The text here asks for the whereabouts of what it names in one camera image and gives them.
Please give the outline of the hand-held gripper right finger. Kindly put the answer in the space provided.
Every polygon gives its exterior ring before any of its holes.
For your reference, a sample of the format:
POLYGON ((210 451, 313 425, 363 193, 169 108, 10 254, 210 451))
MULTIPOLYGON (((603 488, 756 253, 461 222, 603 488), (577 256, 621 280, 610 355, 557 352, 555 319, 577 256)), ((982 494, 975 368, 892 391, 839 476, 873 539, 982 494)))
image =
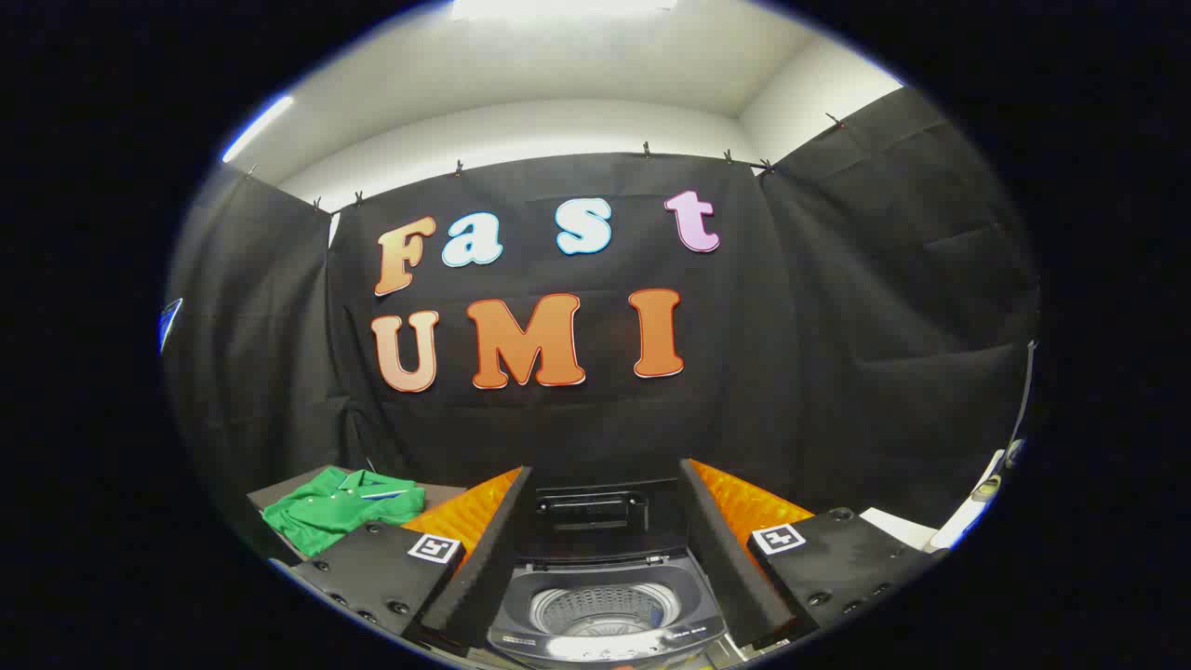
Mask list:
POLYGON ((813 514, 705 463, 679 463, 688 545, 740 646, 819 635, 888 601, 934 568, 877 522, 835 508, 813 514))

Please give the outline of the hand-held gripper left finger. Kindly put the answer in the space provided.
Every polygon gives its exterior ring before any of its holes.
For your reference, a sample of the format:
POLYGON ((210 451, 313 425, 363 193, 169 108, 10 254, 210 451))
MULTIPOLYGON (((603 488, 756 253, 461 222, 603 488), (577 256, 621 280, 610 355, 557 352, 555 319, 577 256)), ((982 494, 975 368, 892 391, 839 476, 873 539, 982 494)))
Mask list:
POLYGON ((366 522, 289 568, 289 581, 370 630, 423 653, 482 649, 519 563, 518 515, 534 502, 534 470, 518 467, 434 508, 422 530, 366 522))

